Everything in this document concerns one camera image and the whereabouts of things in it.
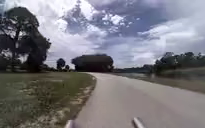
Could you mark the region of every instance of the grass field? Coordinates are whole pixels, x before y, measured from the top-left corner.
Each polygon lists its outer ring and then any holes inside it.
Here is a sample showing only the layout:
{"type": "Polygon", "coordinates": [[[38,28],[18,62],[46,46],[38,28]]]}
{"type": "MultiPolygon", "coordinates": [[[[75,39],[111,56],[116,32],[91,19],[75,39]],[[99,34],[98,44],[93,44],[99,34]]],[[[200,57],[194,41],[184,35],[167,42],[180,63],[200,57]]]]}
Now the grass field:
{"type": "Polygon", "coordinates": [[[205,93],[205,67],[170,70],[164,72],[162,77],[151,77],[137,73],[118,73],[115,75],[205,93]]]}
{"type": "Polygon", "coordinates": [[[0,128],[64,127],[93,85],[83,73],[0,73],[0,128]]]}

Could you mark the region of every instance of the dry grass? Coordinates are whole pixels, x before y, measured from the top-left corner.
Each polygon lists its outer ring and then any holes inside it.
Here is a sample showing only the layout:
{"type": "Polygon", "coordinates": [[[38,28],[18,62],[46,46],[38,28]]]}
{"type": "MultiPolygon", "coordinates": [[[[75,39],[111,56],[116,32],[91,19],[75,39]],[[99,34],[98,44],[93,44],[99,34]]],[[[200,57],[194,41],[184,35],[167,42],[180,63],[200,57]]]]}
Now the dry grass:
{"type": "Polygon", "coordinates": [[[1,73],[0,128],[62,127],[83,105],[70,103],[94,84],[92,76],[83,73],[1,73]]]}

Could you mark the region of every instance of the asphalt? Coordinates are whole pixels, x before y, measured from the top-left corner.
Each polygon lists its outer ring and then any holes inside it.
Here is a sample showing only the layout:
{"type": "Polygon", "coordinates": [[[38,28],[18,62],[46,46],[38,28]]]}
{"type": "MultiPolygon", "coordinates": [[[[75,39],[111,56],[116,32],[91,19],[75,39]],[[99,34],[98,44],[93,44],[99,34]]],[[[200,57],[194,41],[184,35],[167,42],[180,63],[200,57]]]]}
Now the asphalt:
{"type": "Polygon", "coordinates": [[[120,76],[93,73],[96,88],[76,128],[205,128],[205,94],[120,76]]]}

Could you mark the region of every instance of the tree canopy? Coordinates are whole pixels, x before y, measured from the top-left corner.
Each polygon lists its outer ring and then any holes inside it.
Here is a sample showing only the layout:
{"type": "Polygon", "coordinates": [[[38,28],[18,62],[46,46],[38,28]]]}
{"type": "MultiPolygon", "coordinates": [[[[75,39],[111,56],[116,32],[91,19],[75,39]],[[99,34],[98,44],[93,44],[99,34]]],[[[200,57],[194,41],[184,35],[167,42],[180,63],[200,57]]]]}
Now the tree canopy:
{"type": "Polygon", "coordinates": [[[110,72],[113,69],[113,59],[106,54],[82,55],[72,59],[77,71],[110,72]]]}
{"type": "Polygon", "coordinates": [[[0,57],[11,61],[12,71],[15,61],[23,56],[27,56],[30,70],[39,70],[46,60],[51,43],[41,35],[38,27],[36,16],[27,8],[15,7],[0,14],[0,57]]]}
{"type": "Polygon", "coordinates": [[[65,60],[60,58],[57,60],[57,69],[62,70],[63,67],[65,67],[65,60]]]}

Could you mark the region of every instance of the blue sky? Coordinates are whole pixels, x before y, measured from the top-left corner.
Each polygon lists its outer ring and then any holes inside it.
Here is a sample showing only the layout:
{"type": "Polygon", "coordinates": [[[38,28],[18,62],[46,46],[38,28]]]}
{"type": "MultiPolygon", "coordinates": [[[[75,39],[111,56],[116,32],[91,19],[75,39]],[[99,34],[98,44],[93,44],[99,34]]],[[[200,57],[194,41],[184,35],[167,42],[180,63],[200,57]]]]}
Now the blue sky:
{"type": "Polygon", "coordinates": [[[165,52],[205,53],[205,0],[5,0],[27,7],[51,39],[47,64],[106,53],[116,67],[151,64],[165,52]]]}

